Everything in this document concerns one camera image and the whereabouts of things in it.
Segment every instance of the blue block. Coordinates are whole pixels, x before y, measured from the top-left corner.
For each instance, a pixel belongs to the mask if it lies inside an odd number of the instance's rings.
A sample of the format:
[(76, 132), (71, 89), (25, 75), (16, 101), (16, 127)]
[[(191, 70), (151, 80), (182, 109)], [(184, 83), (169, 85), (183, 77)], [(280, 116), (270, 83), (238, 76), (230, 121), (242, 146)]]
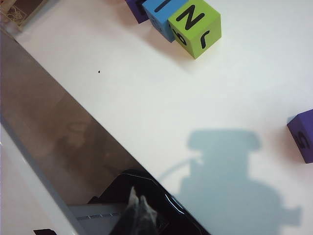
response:
[(152, 25), (170, 42), (175, 37), (169, 26), (168, 18), (173, 15), (188, 0), (146, 0), (143, 7)]

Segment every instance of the toy block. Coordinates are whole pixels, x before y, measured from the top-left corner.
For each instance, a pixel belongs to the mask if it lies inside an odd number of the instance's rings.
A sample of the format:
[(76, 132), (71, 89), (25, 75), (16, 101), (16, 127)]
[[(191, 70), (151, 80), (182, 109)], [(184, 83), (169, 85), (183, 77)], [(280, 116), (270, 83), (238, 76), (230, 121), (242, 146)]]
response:
[(204, 0), (189, 0), (168, 21), (175, 39), (195, 59), (222, 36), (221, 15)]
[(313, 163), (313, 109), (298, 114), (287, 124), (306, 163)]
[(146, 0), (125, 0), (138, 23), (142, 23), (148, 19), (147, 13), (143, 9), (142, 4)]
[(152, 25), (170, 42), (175, 40), (168, 18), (188, 0), (146, 0), (143, 7)]

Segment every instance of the white surface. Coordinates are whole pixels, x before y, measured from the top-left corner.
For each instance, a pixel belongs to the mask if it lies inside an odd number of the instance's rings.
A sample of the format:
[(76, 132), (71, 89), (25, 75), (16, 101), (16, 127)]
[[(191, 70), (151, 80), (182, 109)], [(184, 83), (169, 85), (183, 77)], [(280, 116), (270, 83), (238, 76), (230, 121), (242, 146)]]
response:
[(213, 235), (311, 235), (286, 123), (312, 108), (313, 1), (209, 3), (223, 37), (197, 60), (124, 0), (50, 0), (15, 38)]
[(1, 234), (34, 235), (33, 230), (51, 229), (57, 235), (86, 235), (2, 126), (1, 143)]

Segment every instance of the black object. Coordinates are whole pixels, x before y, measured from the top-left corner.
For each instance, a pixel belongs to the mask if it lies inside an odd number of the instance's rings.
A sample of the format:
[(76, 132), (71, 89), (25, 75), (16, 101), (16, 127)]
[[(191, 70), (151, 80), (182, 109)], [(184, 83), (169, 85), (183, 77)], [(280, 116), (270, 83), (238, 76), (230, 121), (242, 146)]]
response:
[(39, 229), (34, 230), (34, 233), (36, 235), (57, 235), (53, 230), (51, 229)]
[(145, 195), (148, 204), (158, 212), (160, 235), (210, 235), (150, 174), (141, 171), (122, 172), (100, 197), (93, 197), (89, 204), (127, 204), (132, 186), (137, 195)]

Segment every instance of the black letter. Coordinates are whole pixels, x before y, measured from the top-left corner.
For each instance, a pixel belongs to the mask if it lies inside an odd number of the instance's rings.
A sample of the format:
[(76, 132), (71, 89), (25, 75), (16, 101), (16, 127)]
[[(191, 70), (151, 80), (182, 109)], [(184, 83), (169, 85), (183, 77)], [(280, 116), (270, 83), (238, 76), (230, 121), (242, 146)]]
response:
[(305, 137), (305, 135), (301, 131), (298, 132), (298, 137), (294, 136), (294, 139), (300, 148), (306, 148), (305, 144), (302, 142), (303, 140), (307, 144), (307, 148), (310, 148), (310, 145), (309, 145), (307, 138)]
[(179, 22), (181, 21), (186, 15), (188, 15), (187, 18), (187, 22), (186, 22), (186, 26), (185, 29), (186, 30), (190, 30), (192, 26), (194, 26), (199, 20), (201, 20), (205, 14), (201, 13), (200, 15), (198, 15), (194, 20), (192, 19), (194, 12), (195, 12), (195, 5), (191, 5), (189, 6), (180, 16), (178, 16), (176, 18), (176, 21)]
[(180, 33), (176, 33), (175, 30), (172, 28), (173, 32), (176, 34), (176, 36), (179, 38), (179, 40), (186, 46), (187, 42), (186, 40), (182, 37)]
[(159, 12), (166, 4), (168, 4), (171, 0), (165, 0), (155, 9), (155, 12)]
[(210, 33), (210, 30), (209, 31), (206, 31), (202, 36), (201, 36), (201, 46), (202, 46), (202, 49), (204, 49), (205, 47), (206, 47), (206, 43), (205, 43), (205, 36), (207, 35), (207, 34), (209, 34)]

